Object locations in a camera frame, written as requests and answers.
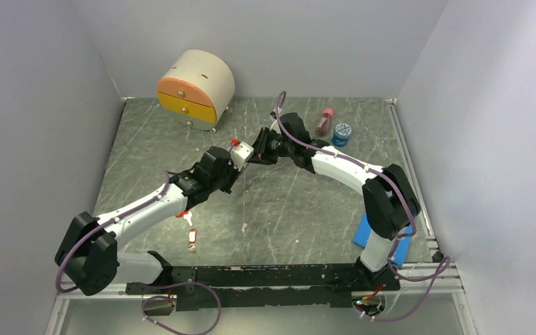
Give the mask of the pink capped brown vial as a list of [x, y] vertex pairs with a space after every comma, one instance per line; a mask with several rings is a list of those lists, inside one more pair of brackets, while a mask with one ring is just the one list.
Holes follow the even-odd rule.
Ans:
[[315, 133], [319, 136], [326, 135], [334, 115], [333, 109], [327, 107], [322, 111], [322, 116], [315, 127]]

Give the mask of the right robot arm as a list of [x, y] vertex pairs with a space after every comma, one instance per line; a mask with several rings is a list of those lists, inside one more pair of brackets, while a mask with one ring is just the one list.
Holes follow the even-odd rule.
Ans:
[[360, 287], [374, 289], [382, 281], [382, 270], [392, 264], [399, 239], [414, 233], [422, 209], [402, 167], [368, 164], [311, 138], [296, 113], [277, 116], [253, 143], [252, 163], [273, 165], [279, 158], [291, 158], [297, 167], [330, 177], [363, 197], [371, 231], [359, 257], [363, 266], [355, 273]]

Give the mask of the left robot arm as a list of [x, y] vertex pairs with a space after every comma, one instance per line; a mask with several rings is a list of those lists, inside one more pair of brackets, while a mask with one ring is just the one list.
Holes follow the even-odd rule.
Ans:
[[165, 172], [161, 186], [143, 198], [100, 216], [85, 211], [76, 215], [54, 257], [57, 292], [80, 290], [91, 296], [102, 291], [122, 266], [118, 250], [124, 244], [207, 201], [215, 191], [229, 193], [253, 153], [245, 142], [228, 149], [210, 147], [189, 169]]

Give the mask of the round beige drawer box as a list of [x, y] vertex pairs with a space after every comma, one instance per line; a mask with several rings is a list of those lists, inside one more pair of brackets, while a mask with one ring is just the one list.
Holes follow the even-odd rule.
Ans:
[[235, 94], [235, 77], [219, 57], [186, 50], [156, 85], [161, 107], [190, 128], [216, 132]]

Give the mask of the aluminium frame rail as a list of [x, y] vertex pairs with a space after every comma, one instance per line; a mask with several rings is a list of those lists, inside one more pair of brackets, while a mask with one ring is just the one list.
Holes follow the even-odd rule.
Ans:
[[111, 283], [92, 299], [145, 299], [163, 295], [196, 306], [217, 294], [226, 306], [333, 304], [346, 306], [363, 296], [463, 294], [456, 265], [436, 274], [436, 263], [407, 263], [396, 273], [369, 279], [352, 264], [175, 267], [173, 288]]

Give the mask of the blue foam sheet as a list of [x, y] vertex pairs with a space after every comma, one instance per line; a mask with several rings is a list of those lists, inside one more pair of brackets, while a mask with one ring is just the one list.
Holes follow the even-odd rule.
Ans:
[[388, 265], [388, 261], [402, 265], [405, 256], [391, 254], [397, 237], [410, 234], [410, 218], [397, 194], [388, 196], [367, 194], [363, 197], [365, 214], [352, 242], [363, 248], [359, 261], [369, 271], [377, 272]]

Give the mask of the blue round tin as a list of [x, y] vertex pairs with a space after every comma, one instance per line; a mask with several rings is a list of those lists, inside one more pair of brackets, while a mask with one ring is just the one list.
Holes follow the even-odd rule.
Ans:
[[344, 147], [349, 143], [352, 135], [352, 127], [347, 123], [335, 125], [332, 133], [332, 144], [336, 147]]

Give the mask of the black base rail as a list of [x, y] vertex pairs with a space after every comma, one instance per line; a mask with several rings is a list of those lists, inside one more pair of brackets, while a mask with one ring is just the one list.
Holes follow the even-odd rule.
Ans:
[[175, 295], [178, 311], [263, 306], [328, 305], [347, 308], [375, 291], [398, 291], [388, 269], [377, 273], [359, 262], [308, 265], [166, 267], [155, 281], [134, 280], [128, 295]]

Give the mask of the key with red label fob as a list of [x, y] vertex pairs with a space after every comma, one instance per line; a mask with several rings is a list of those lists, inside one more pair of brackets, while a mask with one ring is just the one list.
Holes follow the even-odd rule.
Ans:
[[190, 229], [188, 232], [188, 251], [190, 253], [196, 253], [196, 240], [198, 231], [196, 229]]

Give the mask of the key with red tag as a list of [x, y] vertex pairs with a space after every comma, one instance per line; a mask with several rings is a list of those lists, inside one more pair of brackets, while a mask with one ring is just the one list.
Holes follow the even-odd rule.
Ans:
[[177, 214], [175, 217], [184, 219], [190, 227], [193, 227], [193, 222], [192, 222], [193, 214], [191, 211], [181, 212], [180, 214]]

